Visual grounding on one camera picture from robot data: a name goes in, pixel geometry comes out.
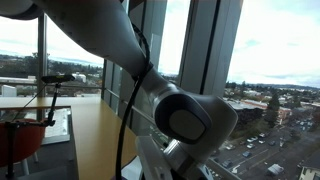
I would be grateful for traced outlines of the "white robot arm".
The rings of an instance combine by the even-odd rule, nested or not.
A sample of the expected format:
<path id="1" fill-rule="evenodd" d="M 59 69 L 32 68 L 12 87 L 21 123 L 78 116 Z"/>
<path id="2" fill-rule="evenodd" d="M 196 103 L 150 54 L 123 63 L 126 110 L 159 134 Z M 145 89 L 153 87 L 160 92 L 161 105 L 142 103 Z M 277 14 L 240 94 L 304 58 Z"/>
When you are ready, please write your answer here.
<path id="1" fill-rule="evenodd" d="M 160 150 L 149 137 L 136 148 L 147 180 L 214 180 L 206 166 L 237 122 L 233 108 L 219 97 L 187 92 L 164 79 L 150 61 L 141 31 L 120 0 L 0 0 L 0 15 L 31 20 L 49 18 L 84 50 L 126 70 L 143 89 L 158 129 L 172 138 Z"/>

